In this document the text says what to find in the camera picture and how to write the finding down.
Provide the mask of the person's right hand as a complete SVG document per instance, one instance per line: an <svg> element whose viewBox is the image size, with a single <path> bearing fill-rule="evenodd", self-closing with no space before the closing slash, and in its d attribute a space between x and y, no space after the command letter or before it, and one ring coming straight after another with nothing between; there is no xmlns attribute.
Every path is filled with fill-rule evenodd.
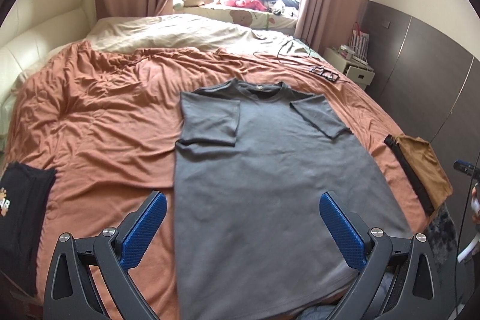
<svg viewBox="0 0 480 320"><path fill-rule="evenodd" d="M471 192L471 208L473 210L473 222L480 223L480 201L479 201L479 183L476 183Z"/></svg>

